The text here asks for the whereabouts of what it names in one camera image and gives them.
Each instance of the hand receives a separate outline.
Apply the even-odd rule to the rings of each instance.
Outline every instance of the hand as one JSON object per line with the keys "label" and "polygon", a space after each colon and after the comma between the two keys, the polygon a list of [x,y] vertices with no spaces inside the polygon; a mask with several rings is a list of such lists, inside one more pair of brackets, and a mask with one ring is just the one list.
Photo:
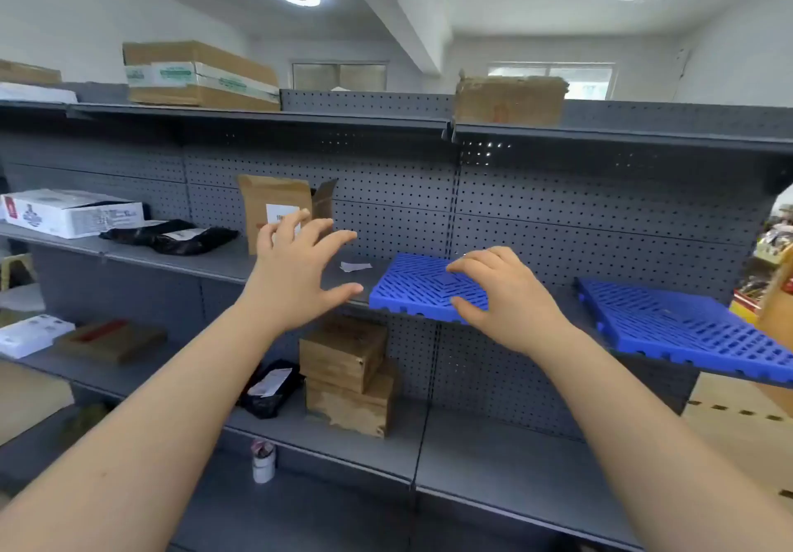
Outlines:
{"label": "hand", "polygon": [[273,336],[298,328],[363,291],[358,283],[322,290],[323,269],[344,243],[358,235],[336,231],[320,241],[333,220],[315,219],[295,236],[295,226],[308,216],[309,211],[303,209],[262,227],[256,243],[256,265],[237,300],[250,320],[271,326]]}
{"label": "hand", "polygon": [[485,312],[461,297],[451,305],[495,342],[535,361],[564,347],[575,327],[509,247],[471,251],[446,267],[474,279],[488,294]]}

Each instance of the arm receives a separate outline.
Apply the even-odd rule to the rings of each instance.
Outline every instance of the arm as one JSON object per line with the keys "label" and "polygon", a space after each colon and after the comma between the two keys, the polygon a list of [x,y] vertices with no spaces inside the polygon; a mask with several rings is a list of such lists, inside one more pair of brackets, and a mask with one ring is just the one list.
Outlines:
{"label": "arm", "polygon": [[[0,513],[0,550],[164,550],[223,422],[264,352],[362,291],[322,291],[322,269],[344,243],[332,220],[294,238],[308,213],[259,234],[259,258],[237,302],[69,449]],[[271,236],[278,227],[273,245]]]}
{"label": "arm", "polygon": [[793,516],[572,326],[512,250],[473,251],[449,270],[488,294],[487,312],[452,299],[460,315],[557,387],[648,550],[793,550]]}

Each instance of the black package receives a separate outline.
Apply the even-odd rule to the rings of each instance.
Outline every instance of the black package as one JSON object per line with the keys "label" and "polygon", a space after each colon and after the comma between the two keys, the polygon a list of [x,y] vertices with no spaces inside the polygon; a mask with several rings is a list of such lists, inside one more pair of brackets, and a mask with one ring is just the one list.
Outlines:
{"label": "black package", "polygon": [[[248,391],[254,385],[262,384],[264,378],[274,370],[290,370],[290,372],[285,378],[283,378],[285,373],[279,375],[283,378],[283,381],[281,378],[274,379],[275,384],[280,382],[280,385],[275,389],[273,395],[262,397],[248,394]],[[268,364],[267,367],[263,367],[260,364],[251,378],[248,379],[248,383],[245,384],[245,388],[240,398],[237,400],[237,405],[248,410],[256,418],[272,419],[278,416],[278,409],[283,406],[289,396],[291,396],[302,384],[303,375],[300,374],[300,367],[293,362],[276,360]]]}
{"label": "black package", "polygon": [[111,228],[109,231],[101,233],[99,238],[124,243],[124,245],[151,245],[157,235],[162,235],[165,232],[183,231],[185,228],[195,226],[195,224],[181,219],[147,220],[147,222],[158,224],[149,224],[140,228]]}
{"label": "black package", "polygon": [[189,228],[157,235],[149,246],[159,254],[199,255],[228,243],[238,234],[239,232],[231,228],[220,226]]}

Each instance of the window frame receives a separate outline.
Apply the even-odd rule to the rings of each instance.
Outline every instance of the window frame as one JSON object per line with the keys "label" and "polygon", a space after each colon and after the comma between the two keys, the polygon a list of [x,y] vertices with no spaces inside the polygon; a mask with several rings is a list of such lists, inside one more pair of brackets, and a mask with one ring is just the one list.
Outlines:
{"label": "window frame", "polygon": [[[291,59],[290,60],[290,88],[295,88],[295,66],[309,64],[312,66],[384,66],[385,67],[385,82],[383,83],[382,93],[387,93],[389,90],[389,62],[388,61],[372,61],[368,59],[356,60],[334,60],[334,59]],[[363,93],[372,91],[359,91],[351,90],[351,93]]]}
{"label": "window frame", "polygon": [[515,62],[495,62],[488,64],[488,75],[490,75],[490,70],[499,68],[499,67],[533,67],[533,68],[543,68],[545,70],[545,75],[550,75],[550,70],[554,68],[569,68],[569,69],[580,69],[580,68],[593,68],[593,69],[604,69],[604,68],[611,68],[611,78],[608,81],[608,89],[606,91],[606,98],[603,100],[611,100],[611,95],[614,92],[614,83],[617,80],[617,64],[611,62],[602,62],[602,63],[575,63],[575,62],[523,62],[523,61],[515,61]]}

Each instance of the blue plastic grid mat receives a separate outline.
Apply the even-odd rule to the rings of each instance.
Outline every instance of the blue plastic grid mat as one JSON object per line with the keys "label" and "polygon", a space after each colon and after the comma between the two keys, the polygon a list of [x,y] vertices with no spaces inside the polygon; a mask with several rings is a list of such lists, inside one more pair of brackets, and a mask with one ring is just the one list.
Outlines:
{"label": "blue plastic grid mat", "polygon": [[468,276],[448,273],[449,263],[440,257],[397,254],[372,290],[369,307],[464,324],[449,299],[460,296],[486,310],[488,297]]}
{"label": "blue plastic grid mat", "polygon": [[793,382],[793,354],[710,297],[583,278],[578,285],[617,351]]}

